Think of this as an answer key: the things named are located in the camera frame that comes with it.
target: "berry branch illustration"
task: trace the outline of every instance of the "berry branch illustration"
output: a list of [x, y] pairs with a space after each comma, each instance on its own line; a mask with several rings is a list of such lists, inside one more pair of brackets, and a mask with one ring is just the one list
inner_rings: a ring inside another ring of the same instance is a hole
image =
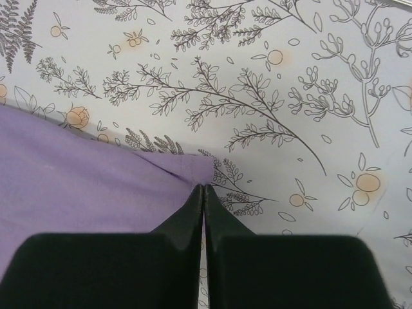
[[19, 15], [18, 0], [5, 0], [5, 4], [0, 4], [0, 55], [6, 57], [10, 73], [20, 48], [23, 48], [26, 62], [31, 63], [36, 46], [42, 47], [32, 41], [32, 20], [36, 5], [37, 0], [33, 0], [24, 14]]
[[50, 83], [53, 79], [60, 81], [59, 85], [55, 86], [55, 92], [58, 94], [63, 93], [68, 97], [72, 95], [77, 97], [77, 94], [82, 92], [84, 97], [91, 95], [92, 97], [100, 98], [95, 94], [96, 86], [90, 85], [88, 72], [78, 66], [77, 70], [73, 70], [77, 76], [75, 80], [70, 75], [65, 78], [63, 68], [58, 67], [51, 57], [41, 59], [36, 69], [40, 73], [40, 78], [46, 82]]
[[98, 5], [95, 11], [105, 15], [116, 15], [116, 21], [137, 20], [138, 8], [149, 8], [164, 18], [172, 21], [166, 16], [165, 8], [176, 4], [176, 0], [93, 0]]
[[411, 52], [412, 49], [404, 46], [404, 42], [412, 40], [412, 35], [410, 34], [410, 30], [412, 29], [412, 19], [401, 27], [394, 39], [390, 40], [391, 34], [393, 33], [393, 27], [388, 18], [384, 19], [383, 24], [377, 21], [374, 26], [371, 25], [378, 10], [388, 7], [388, 5], [375, 0], [365, 0], [366, 3], [373, 6], [373, 9], [366, 21], [362, 23], [357, 19], [357, 14], [361, 6], [360, 1], [347, 0], [346, 2], [347, 5], [342, 4], [340, 0], [333, 1], [334, 5], [339, 7], [345, 13], [346, 17], [341, 18], [336, 15], [331, 15], [330, 19], [331, 21], [338, 23], [348, 23], [351, 21], [359, 28], [365, 45], [370, 49], [369, 59], [367, 61], [360, 61], [360, 66], [356, 64], [356, 55], [351, 53], [349, 56], [345, 56], [343, 54], [343, 40], [340, 37], [335, 38], [331, 33], [328, 35], [329, 44], [321, 41], [321, 48], [326, 51], [328, 55], [324, 56], [319, 55], [318, 53], [313, 53], [312, 57], [316, 60], [337, 57], [348, 65], [355, 80], [361, 84], [361, 108], [364, 113], [363, 119], [359, 118], [358, 115], [355, 115], [357, 108], [347, 94], [344, 95], [341, 103], [337, 102], [334, 94], [337, 87], [337, 80], [333, 82], [322, 80], [320, 85], [317, 83], [316, 67], [314, 69], [308, 68], [307, 70], [310, 81], [307, 82], [302, 77], [299, 77], [299, 81], [304, 85], [303, 89], [308, 90], [315, 87], [321, 95], [315, 98], [309, 94], [306, 96], [306, 101], [303, 100], [302, 95], [295, 88], [292, 88], [289, 96], [295, 98], [298, 103], [291, 105], [290, 107], [293, 109], [292, 112], [296, 114], [302, 110], [303, 105], [309, 106], [311, 109], [307, 109], [304, 112], [306, 115], [315, 115], [315, 121], [320, 121], [327, 113], [331, 113], [340, 118], [351, 118], [358, 125], [368, 128], [375, 147], [379, 148], [379, 142], [372, 124], [372, 116], [378, 110], [382, 99], [388, 94], [391, 86], [378, 86], [379, 78], [377, 77], [377, 73], [380, 66], [380, 58], [377, 57], [376, 53], [381, 47], [395, 44], [397, 53], [401, 57], [407, 57], [408, 54], [406, 52]]
[[[269, 138], [272, 144], [277, 142], [278, 147], [281, 147], [285, 142], [297, 140], [315, 156], [326, 175], [321, 160], [312, 148], [276, 117], [275, 112], [284, 102], [279, 100], [278, 91], [275, 90], [272, 93], [271, 99], [265, 99], [265, 90], [270, 85], [270, 79], [264, 79], [263, 75], [257, 76], [250, 70], [243, 69], [238, 77], [239, 83], [230, 88], [221, 87], [216, 75], [219, 67], [211, 66], [199, 57], [195, 58], [192, 65], [196, 67], [194, 78], [199, 80], [199, 84], [195, 87], [184, 86], [180, 80], [177, 85], [172, 85], [169, 80], [171, 73], [163, 72], [162, 67], [158, 70], [156, 68], [149, 70], [147, 69], [148, 65], [139, 64], [140, 70], [137, 73], [142, 77], [142, 82], [146, 81], [145, 84], [131, 84], [127, 71], [116, 71], [111, 77], [107, 77], [103, 81], [104, 95], [109, 97], [109, 101], [114, 106], [118, 106], [128, 99], [137, 100], [140, 96], [140, 89], [148, 88], [148, 97], [156, 91], [160, 99], [160, 103], [150, 106], [154, 109], [152, 115], [165, 114], [165, 116], [173, 111], [179, 101], [188, 103], [191, 95], [201, 95], [203, 98], [200, 100], [199, 110], [192, 111], [188, 109], [186, 111], [189, 117], [185, 121], [195, 132], [203, 124], [204, 118], [210, 114], [216, 116], [233, 115], [234, 118], [239, 114], [259, 115], [260, 118], [266, 120], [266, 124], [260, 128], [254, 124], [247, 124], [242, 131], [234, 129], [235, 135], [226, 146], [229, 151], [234, 150], [236, 144], [246, 147], [255, 138], [261, 141]], [[249, 100], [237, 98], [235, 92], [247, 95]]]
[[274, 0], [267, 0], [270, 5], [275, 6], [282, 14], [279, 14], [275, 8], [257, 7], [251, 11], [255, 24], [253, 27], [240, 29], [239, 26], [244, 20], [246, 10], [245, 4], [254, 2], [248, 0], [236, 4], [224, 6], [211, 6], [210, 0], [191, 0], [187, 8], [191, 10], [190, 16], [185, 16], [187, 24], [193, 25], [194, 28], [187, 30], [174, 30], [171, 39], [176, 41], [174, 47], [176, 51], [186, 51], [187, 48], [195, 46], [200, 42], [200, 50], [208, 50], [214, 45], [215, 39], [222, 44], [229, 42], [233, 36], [244, 37], [239, 41], [239, 46], [249, 45], [255, 42], [256, 38], [262, 36], [262, 31], [270, 28], [286, 18], [294, 18], [304, 24], [313, 32], [316, 31], [307, 24], [297, 8], [297, 0], [282, 0], [280, 3]]
[[[178, 142], [167, 135], [164, 138], [154, 137], [151, 140], [148, 135], [139, 130], [139, 133], [127, 128], [129, 134], [125, 137], [125, 142], [133, 149], [139, 149], [145, 152], [172, 153], [174, 155], [184, 155], [184, 151]], [[213, 157], [214, 175], [213, 182], [215, 187], [220, 187], [228, 191], [225, 196], [220, 196], [222, 205], [235, 216], [255, 216], [263, 213], [261, 203], [264, 201], [275, 201], [270, 198], [253, 195], [241, 189], [239, 181], [243, 179], [243, 173], [239, 171], [232, 161], [227, 158], [223, 159], [223, 165], [220, 159], [211, 155], [208, 151], [199, 149], [203, 156]]]

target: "twig drawing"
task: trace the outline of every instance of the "twig drawing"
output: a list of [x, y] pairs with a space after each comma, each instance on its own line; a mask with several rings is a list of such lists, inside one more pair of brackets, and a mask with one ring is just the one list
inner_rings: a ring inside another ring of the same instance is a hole
[[235, 216], [257, 216], [263, 213], [262, 202], [276, 201], [256, 196], [243, 190], [239, 184], [243, 179], [243, 173], [229, 159], [225, 158], [221, 162], [220, 159], [208, 151], [199, 149], [199, 152], [204, 156], [213, 157], [214, 175], [212, 185], [228, 191], [226, 196], [220, 196], [219, 199], [222, 205]]
[[402, 239], [405, 247], [412, 247], [412, 229], [410, 229], [407, 234], [394, 237], [393, 239]]
[[300, 207], [305, 205], [310, 211], [314, 211], [314, 208], [309, 204], [309, 201], [317, 201], [317, 198], [307, 196], [302, 182], [297, 178], [295, 178], [295, 181], [300, 193], [295, 193], [291, 195], [289, 198], [289, 203], [294, 207]]
[[172, 153], [174, 155], [184, 155], [184, 151], [178, 142], [173, 142], [170, 137], [164, 135], [164, 139], [155, 136], [152, 141], [146, 133], [139, 130], [139, 133], [132, 131], [130, 128], [126, 129], [129, 133], [126, 135], [124, 141], [133, 149], [140, 149], [145, 152]]
[[193, 28], [172, 32], [171, 39], [176, 41], [174, 44], [176, 51], [184, 52], [198, 43], [200, 43], [200, 50], [208, 50], [211, 45], [214, 45], [215, 40], [223, 44], [229, 42], [232, 35], [243, 37], [239, 41], [239, 46], [249, 45], [262, 36], [262, 31], [289, 17], [316, 32], [303, 20], [297, 7], [297, 0], [282, 0], [280, 3], [267, 0], [270, 7], [258, 6], [251, 11], [257, 24], [250, 28], [239, 28], [242, 20], [246, 18], [244, 6], [254, 1], [246, 0], [231, 5], [211, 6], [210, 0], [191, 0], [191, 3], [187, 5], [187, 8], [191, 10], [191, 15], [185, 16], [185, 21]]
[[137, 20], [138, 9], [148, 8], [171, 21], [165, 9], [175, 5], [176, 0], [93, 0], [98, 5], [95, 11], [105, 15], [115, 15], [116, 21]]
[[77, 76], [75, 80], [73, 80], [70, 75], [64, 77], [63, 68], [58, 67], [51, 57], [41, 59], [36, 69], [37, 72], [40, 73], [40, 78], [44, 79], [46, 82], [50, 83], [53, 79], [60, 81], [59, 85], [55, 86], [55, 92], [58, 94], [63, 93], [68, 97], [72, 95], [77, 97], [77, 94], [81, 92], [84, 97], [91, 95], [92, 97], [100, 98], [95, 94], [96, 86], [90, 85], [88, 72], [78, 66], [76, 70], [73, 70], [74, 74]]
[[[383, 85], [378, 86], [379, 79], [377, 78], [377, 73], [380, 66], [380, 58], [376, 57], [376, 52], [381, 47], [395, 44], [397, 53], [401, 57], [407, 57], [407, 52], [412, 52], [412, 48], [408, 48], [404, 45], [404, 43], [412, 40], [412, 35], [410, 33], [412, 29], [412, 20], [409, 20], [407, 24], [402, 26], [396, 34], [396, 37], [391, 40], [390, 38], [393, 33], [393, 27], [388, 18], [384, 19], [383, 24], [377, 21], [372, 26], [373, 18], [378, 10], [388, 7], [388, 5], [375, 0], [366, 1], [367, 4], [373, 6], [373, 9], [367, 19], [364, 22], [360, 22], [357, 19], [357, 14], [361, 7], [361, 2], [355, 0], [347, 0], [346, 2], [347, 4], [344, 5], [341, 0], [333, 1], [334, 5], [339, 7], [344, 12], [345, 17], [331, 15], [330, 19], [331, 21], [337, 23], [353, 22], [354, 25], [359, 28], [365, 45], [370, 49], [369, 59], [367, 61], [360, 61], [360, 66], [356, 64], [356, 55], [353, 53], [349, 54], [349, 56], [343, 55], [343, 40], [340, 37], [335, 38], [331, 33], [328, 35], [329, 44], [321, 41], [321, 48], [326, 51], [328, 55], [323, 56], [318, 53], [313, 53], [312, 56], [316, 60], [332, 59], [337, 57], [348, 65], [353, 77], [361, 84], [364, 119], [361, 120], [359, 116], [355, 116], [356, 108], [352, 100], [349, 99], [349, 96], [344, 95], [341, 105], [339, 105], [336, 101], [334, 92], [337, 87], [337, 81], [330, 82], [326, 80], [324, 81], [324, 84], [318, 86], [317, 81], [315, 80], [317, 79], [317, 70], [315, 71], [314, 69], [308, 69], [308, 75], [310, 78], [309, 82], [304, 81], [302, 77], [299, 78], [299, 81], [304, 84], [304, 89], [310, 89], [313, 86], [318, 88], [321, 92], [321, 96], [314, 98], [313, 96], [308, 95], [306, 96], [308, 98], [308, 102], [305, 102], [295, 88], [292, 88], [290, 96], [299, 101], [298, 105], [296, 105], [296, 111], [299, 111], [303, 104], [309, 105], [315, 111], [308, 110], [305, 111], [305, 113], [307, 115], [319, 115], [315, 118], [318, 121], [320, 121], [325, 114], [332, 113], [333, 115], [341, 118], [351, 118], [358, 125], [367, 127], [375, 147], [378, 148], [379, 142], [373, 128], [372, 116], [378, 110], [381, 100], [388, 94], [391, 87]], [[372, 104], [368, 95], [374, 100]]]
[[[261, 141], [266, 138], [271, 139], [271, 143], [277, 142], [278, 147], [297, 140], [315, 156], [326, 174], [325, 168], [314, 150], [276, 117], [275, 112], [283, 105], [284, 100], [279, 99], [278, 90], [274, 90], [271, 96], [266, 98], [266, 89], [269, 87], [270, 79], [264, 79], [262, 75], [257, 76], [249, 69], [243, 69], [239, 74], [238, 83], [226, 87], [219, 84], [216, 75], [219, 67], [211, 66], [199, 57], [195, 58], [192, 65], [196, 67], [194, 78], [199, 81], [195, 87], [187, 87], [181, 81], [172, 85], [169, 80], [171, 73], [164, 72], [162, 67], [158, 70], [156, 68], [149, 70], [147, 69], [148, 65], [139, 64], [140, 70], [137, 72], [145, 84], [131, 84], [127, 71], [116, 71], [103, 82], [105, 97], [109, 97], [109, 101], [118, 106], [120, 102], [129, 99], [137, 100], [140, 96], [140, 89], [148, 89], [148, 97], [156, 91], [160, 103], [150, 106], [154, 109], [153, 115], [165, 114], [167, 116], [179, 101], [188, 103], [191, 95], [201, 95], [199, 110], [188, 109], [186, 111], [189, 117], [185, 121], [188, 122], [192, 131], [196, 132], [203, 124], [204, 118], [210, 114], [216, 116], [233, 115], [235, 118], [238, 115], [256, 115], [264, 118], [266, 124], [262, 127], [247, 124], [242, 131], [234, 129], [234, 136], [226, 146], [229, 151], [234, 150], [236, 144], [246, 147], [255, 138]], [[249, 100], [236, 97], [235, 92], [247, 95]]]
[[[398, 102], [399, 106], [404, 110], [408, 111], [412, 115], [412, 88], [409, 86], [397, 86], [392, 87], [392, 93], [395, 100]], [[412, 135], [412, 127], [405, 127], [400, 130], [402, 133]], [[408, 143], [405, 148], [404, 156], [407, 155], [409, 148], [412, 145], [412, 140]]]
[[14, 87], [14, 99], [21, 111], [28, 112], [44, 120], [47, 120], [48, 114], [55, 111], [54, 103], [50, 103], [44, 108], [37, 104], [37, 99], [34, 95], [17, 86]]
[[[170, 137], [164, 135], [164, 138], [155, 136], [152, 140], [148, 135], [139, 130], [138, 133], [127, 128], [125, 142], [133, 149], [139, 149], [145, 152], [172, 153], [174, 155], [184, 155], [184, 151], [178, 142], [174, 142]], [[209, 152], [199, 149], [204, 156], [212, 156]], [[220, 196], [220, 202], [236, 216], [250, 215], [255, 216], [263, 213], [261, 203], [264, 201], [275, 201], [270, 198], [253, 195], [243, 190], [239, 182], [243, 179], [243, 173], [239, 171], [232, 161], [224, 158], [213, 157], [214, 176], [212, 185], [226, 190], [225, 196]]]
[[20, 15], [18, 0], [5, 0], [5, 4], [0, 4], [0, 55], [6, 58], [10, 73], [20, 48], [23, 47], [26, 62], [31, 63], [36, 46], [42, 47], [32, 41], [32, 21], [36, 5], [37, 0], [33, 0]]
[[366, 206], [370, 202], [370, 195], [377, 192], [381, 187], [379, 177], [374, 173], [381, 170], [380, 167], [366, 167], [366, 158], [363, 153], [359, 155], [358, 168], [360, 175], [351, 172], [350, 177], [338, 174], [339, 181], [345, 186], [353, 189], [352, 196], [347, 197], [339, 206], [338, 211], [342, 211], [348, 205], [352, 211], [355, 206]]

